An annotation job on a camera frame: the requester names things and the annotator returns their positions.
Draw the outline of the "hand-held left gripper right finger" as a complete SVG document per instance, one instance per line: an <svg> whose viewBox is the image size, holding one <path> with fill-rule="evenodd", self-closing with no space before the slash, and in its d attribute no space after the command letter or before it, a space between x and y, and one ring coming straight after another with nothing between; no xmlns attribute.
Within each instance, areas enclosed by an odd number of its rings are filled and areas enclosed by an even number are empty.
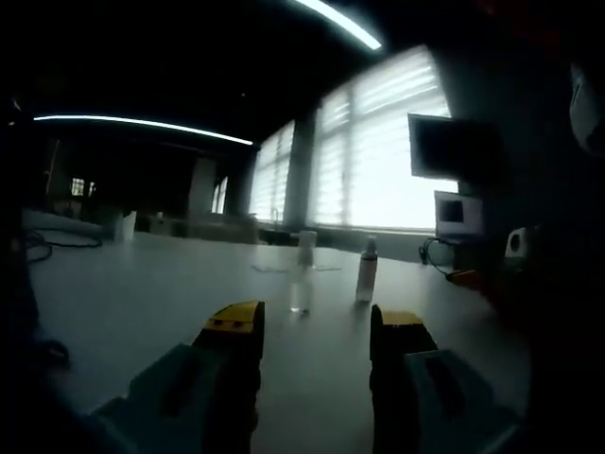
<svg viewBox="0 0 605 454"><path fill-rule="evenodd" d="M519 430L491 385L412 312L372 307L370 361L375 453L503 453Z"/></svg>

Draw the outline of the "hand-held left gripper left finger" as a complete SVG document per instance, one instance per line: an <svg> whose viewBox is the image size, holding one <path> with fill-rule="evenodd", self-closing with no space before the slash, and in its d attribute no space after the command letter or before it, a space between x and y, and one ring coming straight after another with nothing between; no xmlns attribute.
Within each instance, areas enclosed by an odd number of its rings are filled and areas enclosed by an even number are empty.
<svg viewBox="0 0 605 454"><path fill-rule="evenodd" d="M250 452L264 334L262 300L216 312L93 413L107 452Z"/></svg>

